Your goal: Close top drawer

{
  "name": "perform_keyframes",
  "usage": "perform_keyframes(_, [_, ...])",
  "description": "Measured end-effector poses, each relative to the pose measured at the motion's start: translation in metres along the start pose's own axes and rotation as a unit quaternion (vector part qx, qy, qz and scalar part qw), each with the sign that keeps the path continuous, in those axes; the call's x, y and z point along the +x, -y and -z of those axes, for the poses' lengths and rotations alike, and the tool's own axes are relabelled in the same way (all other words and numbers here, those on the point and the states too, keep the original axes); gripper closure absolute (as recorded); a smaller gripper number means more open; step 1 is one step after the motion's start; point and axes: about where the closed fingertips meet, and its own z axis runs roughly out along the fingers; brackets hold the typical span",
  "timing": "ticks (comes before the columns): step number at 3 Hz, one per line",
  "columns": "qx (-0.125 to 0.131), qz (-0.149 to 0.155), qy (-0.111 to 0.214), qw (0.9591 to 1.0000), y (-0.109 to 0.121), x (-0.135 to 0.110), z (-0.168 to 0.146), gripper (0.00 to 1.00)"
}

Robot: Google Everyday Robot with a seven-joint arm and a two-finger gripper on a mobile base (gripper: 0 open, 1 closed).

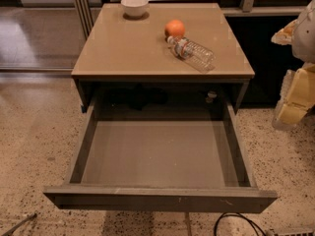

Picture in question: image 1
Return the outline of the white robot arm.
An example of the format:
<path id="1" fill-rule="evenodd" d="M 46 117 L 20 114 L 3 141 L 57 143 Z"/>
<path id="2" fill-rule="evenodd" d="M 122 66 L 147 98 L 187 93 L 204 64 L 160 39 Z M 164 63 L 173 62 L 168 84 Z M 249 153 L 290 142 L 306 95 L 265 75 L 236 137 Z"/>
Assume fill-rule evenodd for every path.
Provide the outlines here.
<path id="1" fill-rule="evenodd" d="M 315 105 L 315 0 L 298 18 L 276 32 L 271 42 L 290 45 L 292 55 L 304 64 L 287 70 L 275 108 L 273 127 L 286 130 L 296 126 Z"/>

